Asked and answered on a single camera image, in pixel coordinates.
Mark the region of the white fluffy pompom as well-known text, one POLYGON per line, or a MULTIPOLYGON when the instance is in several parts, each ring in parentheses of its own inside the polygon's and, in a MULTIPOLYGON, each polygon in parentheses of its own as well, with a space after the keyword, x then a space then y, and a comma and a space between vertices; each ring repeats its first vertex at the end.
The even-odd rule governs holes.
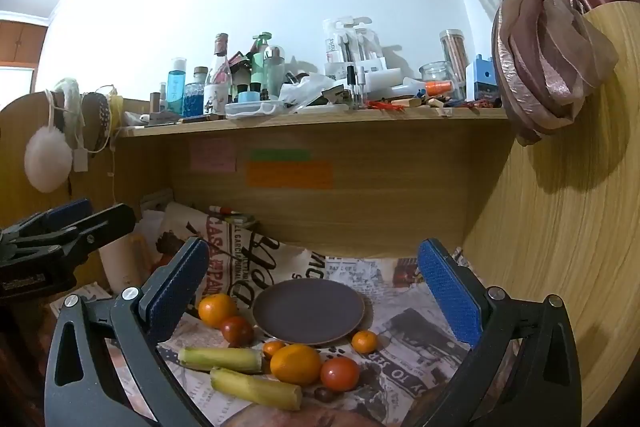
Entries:
POLYGON ((51 193, 70 175, 73 152, 65 135, 55 127, 43 126, 29 139, 24 170, 30 184, 40 193, 51 193))

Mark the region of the tall clear tube jar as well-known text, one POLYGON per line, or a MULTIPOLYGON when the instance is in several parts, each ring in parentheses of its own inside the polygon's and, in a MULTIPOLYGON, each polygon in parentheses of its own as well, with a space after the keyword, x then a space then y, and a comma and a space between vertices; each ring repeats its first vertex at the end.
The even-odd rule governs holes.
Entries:
POLYGON ((464 35, 459 29, 445 29, 439 34, 445 61, 449 64, 454 81, 456 82, 457 98, 465 99, 466 95, 466 66, 469 59, 466 55, 464 35))

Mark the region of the wooden shelf board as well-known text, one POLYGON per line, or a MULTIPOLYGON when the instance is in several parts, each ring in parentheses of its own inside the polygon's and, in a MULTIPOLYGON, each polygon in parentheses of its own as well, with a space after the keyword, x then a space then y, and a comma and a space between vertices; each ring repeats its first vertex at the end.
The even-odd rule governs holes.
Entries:
POLYGON ((269 117, 248 117, 202 121, 195 124, 168 124, 157 127, 127 127, 119 133, 121 138, 146 138, 147 136, 224 132, 235 130, 255 130, 315 124, 370 124, 370 122, 411 122, 411 121, 507 121, 502 108, 421 106, 403 110, 359 109, 339 112, 303 113, 274 115, 269 117))

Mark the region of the small mandarin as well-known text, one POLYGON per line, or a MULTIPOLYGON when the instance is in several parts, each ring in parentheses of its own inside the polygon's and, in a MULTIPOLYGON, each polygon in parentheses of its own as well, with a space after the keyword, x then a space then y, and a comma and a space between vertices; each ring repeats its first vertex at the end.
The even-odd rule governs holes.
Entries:
POLYGON ((378 350, 378 335, 372 331, 359 331, 352 336, 350 342, 352 349, 360 355, 370 355, 370 353, 378 350))
POLYGON ((269 340, 266 341, 262 345, 262 354, 267 360, 271 360, 273 355, 275 355, 279 350, 283 349, 286 346, 281 340, 269 340))

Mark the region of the large orange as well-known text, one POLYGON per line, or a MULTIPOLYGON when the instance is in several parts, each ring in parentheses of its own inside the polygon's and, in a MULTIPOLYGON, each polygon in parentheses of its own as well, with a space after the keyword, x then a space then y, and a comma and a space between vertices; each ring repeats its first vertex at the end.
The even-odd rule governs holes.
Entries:
POLYGON ((320 377, 322 360, 319 352, 306 345, 288 345, 270 360, 270 372, 278 381, 287 384, 310 386, 320 377))

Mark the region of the blue pencil sharpener box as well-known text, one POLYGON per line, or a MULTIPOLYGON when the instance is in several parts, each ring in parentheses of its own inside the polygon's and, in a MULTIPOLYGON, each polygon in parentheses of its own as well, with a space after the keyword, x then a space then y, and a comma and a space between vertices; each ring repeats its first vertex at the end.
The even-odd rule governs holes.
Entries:
POLYGON ((492 103, 499 96, 492 58, 477 54, 465 69, 465 101, 492 103))

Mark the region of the green pump bottle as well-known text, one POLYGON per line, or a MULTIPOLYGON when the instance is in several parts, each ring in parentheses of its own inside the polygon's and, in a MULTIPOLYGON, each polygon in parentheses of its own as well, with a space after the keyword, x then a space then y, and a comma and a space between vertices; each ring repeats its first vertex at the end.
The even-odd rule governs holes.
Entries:
POLYGON ((263 31, 254 37, 254 42, 247 56, 250 58, 250 82, 259 83, 260 91, 267 90, 265 73, 265 52, 269 46, 272 35, 269 31, 263 31))

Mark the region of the orange with stem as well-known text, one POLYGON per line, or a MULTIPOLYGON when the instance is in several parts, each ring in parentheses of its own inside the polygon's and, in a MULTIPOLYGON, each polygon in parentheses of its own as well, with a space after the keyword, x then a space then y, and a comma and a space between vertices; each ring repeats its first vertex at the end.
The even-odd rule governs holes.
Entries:
POLYGON ((238 313, 235 301, 226 294, 208 295, 198 304, 198 317, 211 329, 220 329, 224 321, 238 313))

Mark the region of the glass jar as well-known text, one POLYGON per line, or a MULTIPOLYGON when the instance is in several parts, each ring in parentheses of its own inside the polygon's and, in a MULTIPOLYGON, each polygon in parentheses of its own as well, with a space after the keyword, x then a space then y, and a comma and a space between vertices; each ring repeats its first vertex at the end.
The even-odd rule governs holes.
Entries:
POLYGON ((454 80, 447 62, 435 61, 424 64, 419 68, 419 72, 428 96, 447 95, 454 91, 454 80))

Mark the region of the dark red tomato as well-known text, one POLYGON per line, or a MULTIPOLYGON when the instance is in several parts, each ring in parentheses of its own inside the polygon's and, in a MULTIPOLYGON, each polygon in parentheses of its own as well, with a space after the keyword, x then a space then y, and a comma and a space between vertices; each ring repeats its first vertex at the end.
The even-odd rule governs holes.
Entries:
POLYGON ((241 315, 227 317, 220 323, 220 331, 230 348, 245 348, 254 341, 254 329, 241 315))

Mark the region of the bright red tomato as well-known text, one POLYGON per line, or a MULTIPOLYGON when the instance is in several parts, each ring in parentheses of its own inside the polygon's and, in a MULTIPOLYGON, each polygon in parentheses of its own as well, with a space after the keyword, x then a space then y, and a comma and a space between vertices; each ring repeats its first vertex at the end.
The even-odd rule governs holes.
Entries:
POLYGON ((321 367, 322 385, 334 392, 348 392, 358 386, 359 365, 350 358, 338 357, 325 361, 321 367))

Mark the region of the newspaper table cover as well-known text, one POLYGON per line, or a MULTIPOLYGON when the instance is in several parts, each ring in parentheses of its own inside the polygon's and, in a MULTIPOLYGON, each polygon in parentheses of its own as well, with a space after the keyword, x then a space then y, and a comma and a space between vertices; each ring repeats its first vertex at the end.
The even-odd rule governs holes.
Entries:
MULTIPOLYGON (((305 387, 297 412, 265 407, 212 388, 209 372, 188 369, 178 361, 182 348, 230 348, 217 329, 183 314, 172 336, 159 343, 157 353, 177 378, 190 403, 214 426, 398 426, 421 397, 447 384, 469 352, 454 338, 435 298, 422 281, 413 259, 326 258, 325 280, 358 291, 366 313, 358 327, 334 343, 314 347, 322 361, 338 357, 360 368, 355 389, 335 392, 336 399, 314 399, 321 381, 305 387), (378 335, 378 350, 360 355, 350 342, 359 331, 378 335)), ((248 349, 262 354, 262 345, 279 340, 256 324, 253 308, 241 310, 252 324, 254 341, 248 349)), ((268 363, 262 354, 262 361, 268 363)))

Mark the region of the green sticky note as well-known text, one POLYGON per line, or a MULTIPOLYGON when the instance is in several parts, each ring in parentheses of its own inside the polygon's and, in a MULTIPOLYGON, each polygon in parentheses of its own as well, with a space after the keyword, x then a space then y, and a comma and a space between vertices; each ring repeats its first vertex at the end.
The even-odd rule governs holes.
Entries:
POLYGON ((311 161, 311 151, 302 148, 256 148, 250 160, 258 162, 311 161))

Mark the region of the marker pens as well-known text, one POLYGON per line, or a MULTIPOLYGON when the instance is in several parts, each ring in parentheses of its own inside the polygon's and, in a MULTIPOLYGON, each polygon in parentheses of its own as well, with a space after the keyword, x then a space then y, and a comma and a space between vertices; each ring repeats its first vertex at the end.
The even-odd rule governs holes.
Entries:
POLYGON ((211 205, 208 207, 208 211, 216 219, 243 229, 250 229, 257 223, 253 216, 233 210, 230 207, 211 205))

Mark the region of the dark brown round plate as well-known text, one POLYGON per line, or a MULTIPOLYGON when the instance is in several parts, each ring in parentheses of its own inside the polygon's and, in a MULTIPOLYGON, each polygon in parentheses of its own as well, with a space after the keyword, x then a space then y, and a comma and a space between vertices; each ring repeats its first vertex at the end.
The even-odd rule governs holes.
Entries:
POLYGON ((365 313, 358 291, 325 279, 277 283, 260 293, 253 306, 254 320, 266 335, 309 346, 346 337, 365 313))

